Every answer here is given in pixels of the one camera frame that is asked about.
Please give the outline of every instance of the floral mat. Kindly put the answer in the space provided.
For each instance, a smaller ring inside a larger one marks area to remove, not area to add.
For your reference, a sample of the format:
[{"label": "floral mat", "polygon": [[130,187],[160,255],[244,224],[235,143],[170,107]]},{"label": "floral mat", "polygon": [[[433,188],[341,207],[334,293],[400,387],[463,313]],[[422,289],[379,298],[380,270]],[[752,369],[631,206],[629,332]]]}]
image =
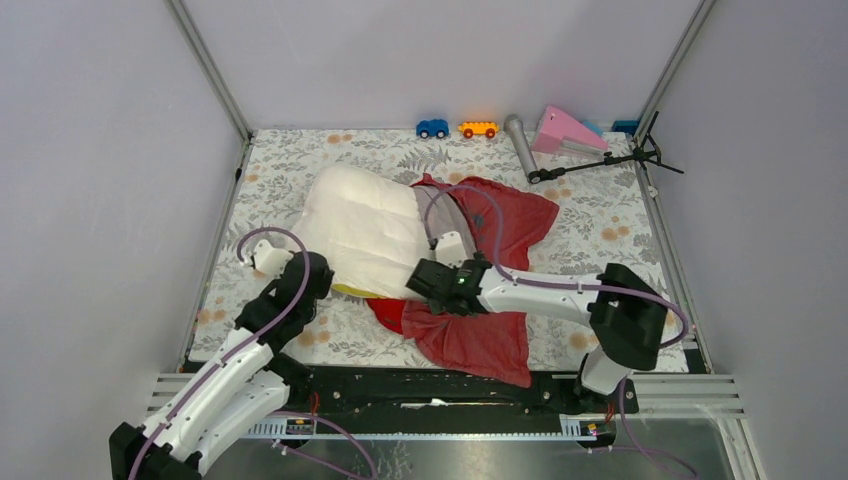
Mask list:
[{"label": "floral mat", "polygon": [[[614,155],[629,153],[624,134],[608,133]],[[536,154],[540,167],[585,163],[579,157]],[[188,359],[210,359],[249,300],[268,283],[239,264],[235,245],[260,226],[291,227],[300,215],[312,179],[335,163],[355,165],[403,184],[430,173],[457,183],[476,175],[534,192],[556,202],[559,215],[547,237],[530,249],[531,270],[562,274],[601,272],[608,262],[632,268],[665,293],[665,279],[642,193],[632,164],[587,169],[555,181],[530,185],[512,142],[504,134],[489,140],[421,140],[410,130],[263,130],[254,141],[244,181],[224,234],[221,252],[195,322]],[[282,239],[269,240],[280,245]],[[527,316],[532,370],[577,370],[597,346],[586,327],[562,319]],[[665,337],[678,332],[667,324]],[[414,341],[381,326],[361,299],[332,293],[319,302],[317,318],[285,348],[307,364],[434,367]],[[679,344],[661,352],[657,371],[688,371]]]}]

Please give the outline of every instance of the blue toy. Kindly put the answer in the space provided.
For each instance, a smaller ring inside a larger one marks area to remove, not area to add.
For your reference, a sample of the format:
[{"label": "blue toy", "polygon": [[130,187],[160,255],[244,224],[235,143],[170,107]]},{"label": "blue toy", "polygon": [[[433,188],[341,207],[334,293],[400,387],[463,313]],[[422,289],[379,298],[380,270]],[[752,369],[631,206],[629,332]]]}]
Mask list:
[{"label": "blue toy", "polygon": [[421,138],[445,138],[450,135],[450,126],[448,126],[448,122],[441,118],[421,120],[415,127],[415,134]]},{"label": "blue toy", "polygon": [[613,132],[624,132],[630,135],[636,135],[636,130],[639,128],[639,120],[616,120],[612,124]]}]

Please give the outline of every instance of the blue toy car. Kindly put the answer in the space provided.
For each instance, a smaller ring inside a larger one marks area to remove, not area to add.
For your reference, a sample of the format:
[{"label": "blue toy car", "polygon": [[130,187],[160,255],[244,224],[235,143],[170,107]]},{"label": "blue toy car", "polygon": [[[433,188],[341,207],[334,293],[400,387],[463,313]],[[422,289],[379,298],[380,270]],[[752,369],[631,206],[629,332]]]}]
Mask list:
[{"label": "blue toy car", "polygon": [[450,127],[448,126],[448,122],[441,118],[421,120],[415,127],[415,134],[421,138],[445,138],[450,135]]}]

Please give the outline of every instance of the pink toy block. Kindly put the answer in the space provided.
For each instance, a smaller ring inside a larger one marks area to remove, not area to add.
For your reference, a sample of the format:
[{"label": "pink toy block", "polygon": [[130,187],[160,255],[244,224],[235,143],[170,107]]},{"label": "pink toy block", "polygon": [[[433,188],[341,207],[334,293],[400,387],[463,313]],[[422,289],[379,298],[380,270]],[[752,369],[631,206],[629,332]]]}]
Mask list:
[{"label": "pink toy block", "polygon": [[562,110],[548,105],[536,130],[532,150],[542,153],[557,153],[560,148],[573,148],[603,153],[609,148],[607,142],[595,132]]}]

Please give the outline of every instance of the black metal base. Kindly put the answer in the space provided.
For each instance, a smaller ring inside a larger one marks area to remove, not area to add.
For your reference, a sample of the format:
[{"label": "black metal base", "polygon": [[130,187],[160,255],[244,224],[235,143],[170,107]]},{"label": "black metal base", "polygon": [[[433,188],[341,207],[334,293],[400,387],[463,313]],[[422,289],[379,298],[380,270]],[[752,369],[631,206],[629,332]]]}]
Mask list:
[{"label": "black metal base", "polygon": [[[353,434],[560,433],[560,414],[603,415],[617,402],[612,394],[587,409],[575,386],[574,372],[533,372],[530,387],[522,388],[448,370],[324,366],[312,368],[311,382],[317,414]],[[637,413],[633,382],[625,389],[625,413]],[[447,406],[430,406],[434,399]],[[309,412],[310,403],[286,409]],[[318,432],[334,433],[321,426]]]}]

